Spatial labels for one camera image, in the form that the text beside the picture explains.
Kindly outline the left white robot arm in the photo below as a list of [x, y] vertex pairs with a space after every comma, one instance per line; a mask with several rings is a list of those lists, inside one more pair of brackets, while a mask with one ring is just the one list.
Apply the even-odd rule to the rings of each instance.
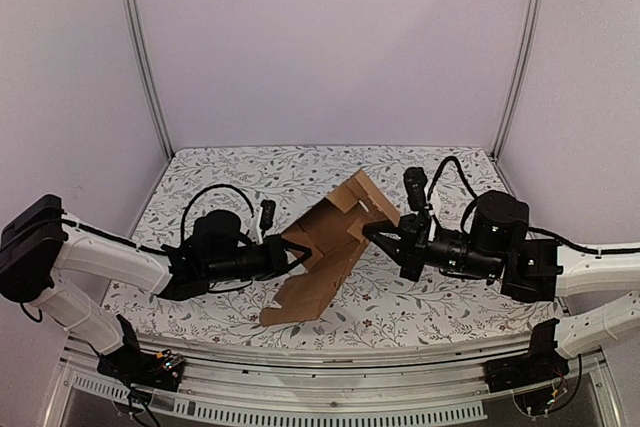
[[81, 272], [121, 282], [161, 299], [185, 301], [228, 281], [265, 281], [308, 260], [310, 248], [270, 235], [275, 204], [263, 202], [242, 232], [238, 215], [199, 217], [176, 247], [151, 248], [85, 224], [47, 194], [2, 231], [1, 294], [43, 311], [108, 357], [128, 381], [148, 373], [148, 359], [126, 343], [123, 321], [99, 307], [66, 277]]

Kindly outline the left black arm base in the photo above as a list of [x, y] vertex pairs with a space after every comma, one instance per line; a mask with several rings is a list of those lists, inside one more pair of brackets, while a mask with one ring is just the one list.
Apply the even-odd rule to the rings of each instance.
[[99, 354], [97, 372], [120, 381], [126, 387], [141, 385], [177, 392], [185, 368], [185, 357], [165, 349], [146, 353], [140, 348], [131, 323], [117, 315], [123, 331], [123, 345], [113, 353]]

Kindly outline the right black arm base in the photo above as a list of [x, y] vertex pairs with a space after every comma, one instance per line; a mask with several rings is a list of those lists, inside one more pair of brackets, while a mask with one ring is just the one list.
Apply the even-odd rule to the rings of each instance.
[[[555, 330], [558, 324], [556, 318], [537, 324], [524, 354], [485, 362], [483, 378], [489, 391], [503, 392], [556, 380], [563, 383], [569, 373], [569, 365], [568, 360], [556, 351]], [[514, 401], [523, 414], [536, 417], [549, 414], [557, 396], [558, 388], [548, 385], [537, 391], [517, 394]]]

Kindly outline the brown cardboard paper box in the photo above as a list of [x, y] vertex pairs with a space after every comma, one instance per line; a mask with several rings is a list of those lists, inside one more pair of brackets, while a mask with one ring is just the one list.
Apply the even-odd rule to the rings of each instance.
[[317, 320], [334, 296], [369, 241], [363, 227], [389, 221], [397, 226], [400, 212], [371, 178], [358, 170], [300, 216], [282, 238], [311, 249], [303, 262], [305, 272], [287, 278], [274, 295], [274, 307], [259, 315], [262, 326]]

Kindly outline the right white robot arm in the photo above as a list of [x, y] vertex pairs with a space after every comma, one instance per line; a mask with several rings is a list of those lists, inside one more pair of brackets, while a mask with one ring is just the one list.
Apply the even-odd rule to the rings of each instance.
[[500, 293], [538, 303], [597, 291], [623, 297], [574, 317], [553, 318], [531, 331], [517, 374], [537, 383], [556, 359], [569, 360], [639, 327], [639, 247], [586, 247], [529, 224], [526, 203], [491, 190], [474, 199], [463, 217], [469, 232], [438, 225], [433, 211], [415, 207], [397, 222], [369, 223], [364, 237], [416, 282], [426, 267], [461, 280], [498, 282]]

